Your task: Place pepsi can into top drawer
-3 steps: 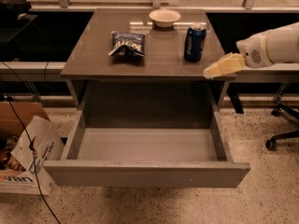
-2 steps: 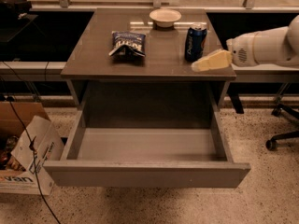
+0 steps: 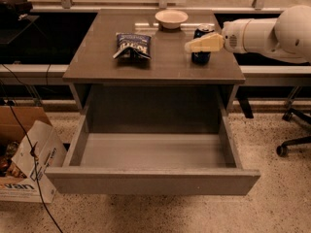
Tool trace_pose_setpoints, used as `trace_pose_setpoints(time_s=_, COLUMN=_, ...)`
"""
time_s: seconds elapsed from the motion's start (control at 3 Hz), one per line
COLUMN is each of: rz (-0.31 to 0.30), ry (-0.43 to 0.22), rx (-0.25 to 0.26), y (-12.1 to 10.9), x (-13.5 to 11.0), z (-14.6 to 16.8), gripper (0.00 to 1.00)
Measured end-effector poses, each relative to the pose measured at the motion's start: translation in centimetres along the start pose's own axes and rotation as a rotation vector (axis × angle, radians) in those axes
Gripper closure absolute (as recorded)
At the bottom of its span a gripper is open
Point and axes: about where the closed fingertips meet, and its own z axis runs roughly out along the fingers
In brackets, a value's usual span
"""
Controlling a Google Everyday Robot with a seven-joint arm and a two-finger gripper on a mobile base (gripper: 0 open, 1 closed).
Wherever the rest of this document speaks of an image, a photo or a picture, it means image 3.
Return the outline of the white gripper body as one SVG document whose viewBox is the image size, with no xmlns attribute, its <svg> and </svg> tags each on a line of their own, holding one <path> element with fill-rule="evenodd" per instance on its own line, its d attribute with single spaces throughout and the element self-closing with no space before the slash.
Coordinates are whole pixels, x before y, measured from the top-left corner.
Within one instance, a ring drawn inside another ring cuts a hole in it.
<svg viewBox="0 0 311 233">
<path fill-rule="evenodd" d="M 237 19 L 234 21 L 225 21 L 222 30 L 226 50 L 233 53 L 246 53 L 244 46 L 244 34 L 250 19 Z"/>
</svg>

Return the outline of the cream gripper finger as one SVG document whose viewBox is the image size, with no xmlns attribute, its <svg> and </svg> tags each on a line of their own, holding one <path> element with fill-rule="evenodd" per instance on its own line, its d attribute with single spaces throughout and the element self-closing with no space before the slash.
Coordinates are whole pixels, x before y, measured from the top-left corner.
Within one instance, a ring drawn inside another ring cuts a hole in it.
<svg viewBox="0 0 311 233">
<path fill-rule="evenodd" d="M 212 32 L 186 42 L 185 51 L 188 53 L 220 51 L 224 43 L 222 35 Z"/>
</svg>

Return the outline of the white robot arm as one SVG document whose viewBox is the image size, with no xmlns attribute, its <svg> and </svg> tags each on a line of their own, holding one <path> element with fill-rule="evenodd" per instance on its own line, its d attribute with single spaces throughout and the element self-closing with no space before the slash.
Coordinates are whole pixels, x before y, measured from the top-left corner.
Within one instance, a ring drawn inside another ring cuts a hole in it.
<svg viewBox="0 0 311 233">
<path fill-rule="evenodd" d="M 222 33 L 211 32 L 185 43 L 187 53 L 258 53 L 283 62 L 311 62 L 311 7 L 287 8 L 275 18 L 226 21 Z"/>
</svg>

